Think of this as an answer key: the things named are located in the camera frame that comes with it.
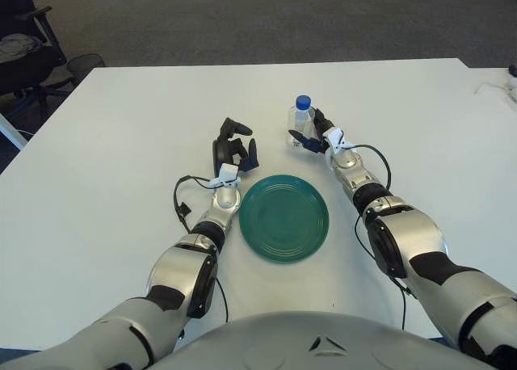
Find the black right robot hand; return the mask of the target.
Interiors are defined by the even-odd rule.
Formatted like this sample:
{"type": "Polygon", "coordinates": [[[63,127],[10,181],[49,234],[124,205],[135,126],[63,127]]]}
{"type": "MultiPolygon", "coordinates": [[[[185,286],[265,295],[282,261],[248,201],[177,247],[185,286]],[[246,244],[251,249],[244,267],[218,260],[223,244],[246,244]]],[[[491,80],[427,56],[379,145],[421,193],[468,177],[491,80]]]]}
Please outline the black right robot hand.
{"type": "Polygon", "coordinates": [[[316,108],[314,110],[313,127],[317,134],[316,137],[306,137],[302,132],[298,132],[295,129],[289,129],[288,133],[298,141],[304,149],[313,153],[325,153],[330,145],[324,138],[323,133],[333,128],[334,124],[325,118],[324,114],[316,108]]]}

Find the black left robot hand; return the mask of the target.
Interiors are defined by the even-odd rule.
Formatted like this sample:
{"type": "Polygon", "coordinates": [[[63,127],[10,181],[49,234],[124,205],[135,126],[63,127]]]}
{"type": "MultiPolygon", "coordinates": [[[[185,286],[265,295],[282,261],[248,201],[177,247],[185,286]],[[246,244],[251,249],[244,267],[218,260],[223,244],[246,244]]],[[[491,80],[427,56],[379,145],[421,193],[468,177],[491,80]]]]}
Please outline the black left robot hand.
{"type": "Polygon", "coordinates": [[[247,172],[259,167],[257,145],[254,138],[246,149],[240,138],[233,136],[251,136],[253,131],[244,124],[226,118],[221,125],[219,136],[212,143],[214,175],[218,176],[224,163],[237,166],[239,171],[247,172]]]}

